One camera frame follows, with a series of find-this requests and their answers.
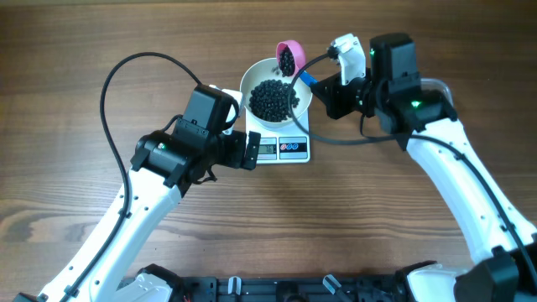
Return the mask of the pink scoop with blue handle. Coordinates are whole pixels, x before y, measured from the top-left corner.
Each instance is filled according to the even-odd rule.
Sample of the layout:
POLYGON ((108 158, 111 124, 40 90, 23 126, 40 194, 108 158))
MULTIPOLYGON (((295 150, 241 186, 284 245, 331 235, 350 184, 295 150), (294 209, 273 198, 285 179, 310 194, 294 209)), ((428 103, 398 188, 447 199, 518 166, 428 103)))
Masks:
POLYGON ((301 68, 303 68, 306 64, 306 55, 302 48, 302 46, 296 41, 296 40, 285 40, 282 42, 279 42, 276 46, 276 59, 277 59, 277 65, 279 73, 282 75, 280 69, 279 69, 279 53, 288 46, 291 50, 294 59, 295 59, 295 73, 292 76, 284 76, 284 77, 294 77, 301 68))

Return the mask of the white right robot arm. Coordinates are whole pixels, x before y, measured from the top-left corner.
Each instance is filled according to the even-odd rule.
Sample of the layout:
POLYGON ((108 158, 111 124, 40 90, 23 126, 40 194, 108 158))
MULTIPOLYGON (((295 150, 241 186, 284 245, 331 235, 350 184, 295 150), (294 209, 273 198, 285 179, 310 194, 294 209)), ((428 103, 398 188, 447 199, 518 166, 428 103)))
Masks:
POLYGON ((536 228, 508 200, 473 150, 445 83, 421 76, 414 41, 384 34, 364 49, 336 38, 326 51, 340 71, 312 85, 329 117, 377 117, 429 176, 466 240, 470 268, 425 261, 400 269, 399 301, 533 301, 536 228))

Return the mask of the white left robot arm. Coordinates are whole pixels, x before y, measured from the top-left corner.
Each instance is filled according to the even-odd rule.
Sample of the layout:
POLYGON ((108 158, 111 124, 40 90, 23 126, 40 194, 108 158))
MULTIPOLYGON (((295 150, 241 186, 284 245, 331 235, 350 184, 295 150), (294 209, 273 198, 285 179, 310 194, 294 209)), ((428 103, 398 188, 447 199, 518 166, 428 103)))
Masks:
POLYGON ((232 126, 242 94, 198 85, 174 131, 140 138, 131 167, 114 202, 82 248, 38 295, 19 293, 17 301, 182 301, 183 281, 151 264, 122 286, 128 268, 149 235, 192 185, 215 180, 211 168, 253 170, 259 133, 232 126))

